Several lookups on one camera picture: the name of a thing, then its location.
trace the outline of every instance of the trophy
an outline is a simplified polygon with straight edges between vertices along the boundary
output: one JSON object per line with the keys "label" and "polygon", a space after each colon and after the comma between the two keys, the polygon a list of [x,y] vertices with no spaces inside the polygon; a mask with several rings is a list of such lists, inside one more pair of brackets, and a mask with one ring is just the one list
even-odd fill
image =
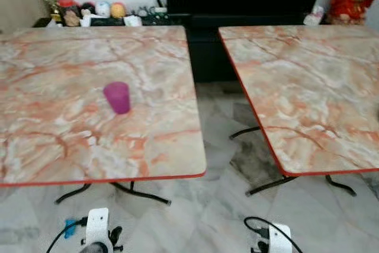
{"label": "trophy", "polygon": [[58,4],[57,0],[45,0],[45,2],[49,5],[50,10],[51,10],[51,18],[55,20],[55,22],[62,22],[62,19],[59,14],[58,10]]}

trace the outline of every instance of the marble table top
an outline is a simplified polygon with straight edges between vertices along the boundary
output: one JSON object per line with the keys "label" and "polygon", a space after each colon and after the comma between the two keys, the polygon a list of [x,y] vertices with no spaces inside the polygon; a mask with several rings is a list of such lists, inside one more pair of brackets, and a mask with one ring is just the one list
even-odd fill
{"label": "marble table top", "polygon": [[327,25],[220,34],[283,174],[379,171],[379,33]]}
{"label": "marble table top", "polygon": [[[0,185],[204,175],[182,27],[31,28],[0,46]],[[116,115],[102,89],[129,84]]]}

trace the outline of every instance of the tiled floor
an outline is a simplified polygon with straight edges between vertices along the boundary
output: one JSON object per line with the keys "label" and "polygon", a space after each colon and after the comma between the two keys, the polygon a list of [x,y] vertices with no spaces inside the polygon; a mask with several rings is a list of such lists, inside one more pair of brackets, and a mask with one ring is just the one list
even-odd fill
{"label": "tiled floor", "polygon": [[[205,177],[136,183],[138,190],[171,198],[171,207],[128,196],[108,184],[94,184],[59,206],[54,199],[78,186],[2,188],[0,252],[45,252],[66,219],[79,219],[96,207],[109,208],[110,228],[123,227],[120,244],[128,253],[249,253],[255,237],[243,225],[246,216],[288,225],[304,252],[378,252],[377,172],[364,179],[334,176],[353,187],[357,197],[329,186],[323,177],[301,177],[245,197],[249,184],[244,176],[258,185],[280,174],[259,132],[228,139],[255,124],[243,94],[223,92],[231,89],[233,85],[197,86],[208,160]],[[232,158],[234,167],[229,164]],[[52,253],[79,252],[84,236],[85,228],[77,228],[74,236],[59,240]]]}

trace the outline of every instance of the black table leg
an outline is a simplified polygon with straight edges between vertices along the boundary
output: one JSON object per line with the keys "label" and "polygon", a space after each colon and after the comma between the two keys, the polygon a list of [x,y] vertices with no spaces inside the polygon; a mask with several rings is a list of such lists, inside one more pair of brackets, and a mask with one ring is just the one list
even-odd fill
{"label": "black table leg", "polygon": [[278,181],[275,181],[275,182],[272,182],[272,183],[260,186],[258,188],[253,189],[253,190],[249,190],[249,191],[247,191],[245,193],[245,195],[247,197],[250,197],[251,195],[254,195],[254,194],[256,194],[256,193],[258,193],[260,191],[263,191],[263,190],[266,190],[266,189],[269,189],[269,188],[272,188],[272,187],[275,187],[275,186],[279,186],[281,184],[290,182],[290,181],[292,181],[293,179],[296,179],[296,178],[297,177],[283,177],[283,179],[280,179]]}
{"label": "black table leg", "polygon": [[240,130],[239,132],[236,132],[236,133],[232,134],[231,136],[229,136],[229,139],[235,139],[236,137],[238,137],[241,134],[254,132],[254,131],[260,130],[260,129],[261,129],[261,127],[250,127],[248,129],[245,129],[245,130]]}
{"label": "black table leg", "polygon": [[134,195],[134,196],[138,196],[138,197],[143,197],[143,198],[151,198],[152,200],[156,200],[156,201],[159,201],[163,204],[166,204],[166,205],[171,205],[171,201],[170,200],[166,200],[165,198],[161,198],[161,197],[158,197],[156,195],[152,195],[152,194],[146,194],[146,193],[141,193],[141,192],[138,192],[138,191],[134,191],[133,188],[134,188],[134,181],[132,181],[130,183],[130,189],[122,186],[121,184],[119,183],[110,183],[112,184],[113,186],[115,186],[117,189],[123,191],[123,192],[126,192],[128,194],[131,194],[131,195]]}
{"label": "black table leg", "polygon": [[338,188],[343,188],[345,189],[350,195],[352,195],[353,197],[356,197],[356,192],[349,186],[347,185],[343,185],[343,184],[340,184],[340,183],[337,183],[337,182],[334,182],[332,180],[332,177],[330,177],[330,175],[326,175],[325,176],[326,178],[326,181],[332,185],[332,186],[335,186],[335,187],[338,187]]}
{"label": "black table leg", "polygon": [[76,194],[79,194],[81,192],[84,192],[85,190],[87,190],[89,188],[89,186],[91,186],[91,184],[84,184],[82,188],[80,189],[77,189],[75,191],[72,191],[72,192],[69,192],[67,194],[64,194],[63,196],[61,196],[59,199],[57,199],[54,203],[55,204],[60,204],[63,200],[66,200],[67,198],[69,197],[72,197]]}

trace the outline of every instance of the wire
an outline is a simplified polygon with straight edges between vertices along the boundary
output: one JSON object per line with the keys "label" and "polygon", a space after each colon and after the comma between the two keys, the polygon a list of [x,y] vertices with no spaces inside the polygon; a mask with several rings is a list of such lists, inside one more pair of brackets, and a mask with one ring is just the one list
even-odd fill
{"label": "wire", "polygon": [[52,250],[55,242],[57,242],[57,240],[60,238],[60,236],[62,234],[64,234],[68,229],[72,228],[73,226],[76,226],[76,225],[81,225],[81,226],[86,226],[87,225],[87,221],[88,221],[88,217],[83,217],[81,220],[77,220],[76,222],[74,223],[71,223],[70,225],[67,225],[65,228],[63,228],[63,230],[61,232],[58,233],[58,235],[54,238],[53,242],[50,244],[48,250],[46,251],[46,253],[50,253],[50,251]]}
{"label": "wire", "polygon": [[299,252],[299,253],[303,253],[302,252],[302,250],[297,246],[297,244],[287,235],[287,234],[285,234],[280,228],[278,228],[277,226],[275,226],[275,225],[273,225],[271,222],[269,222],[269,221],[267,221],[267,220],[265,220],[265,219],[263,219],[263,218],[261,218],[261,217],[257,217],[257,216],[248,216],[248,217],[246,217],[244,220],[243,220],[243,223],[245,224],[245,226],[248,228],[248,229],[250,229],[250,230],[252,230],[252,231],[254,231],[254,232],[256,232],[256,229],[255,228],[252,228],[251,226],[249,226],[248,225],[248,220],[259,220],[259,221],[261,221],[261,222],[264,222],[264,223],[266,223],[266,224],[268,224],[268,225],[271,225],[273,228],[275,228],[278,232],[280,232],[281,234],[283,234],[283,236],[285,237],[285,238],[287,238],[288,239],[288,241],[290,241],[291,243],[292,243],[292,245],[293,245],[293,247],[294,248],[296,248],[296,250]]}

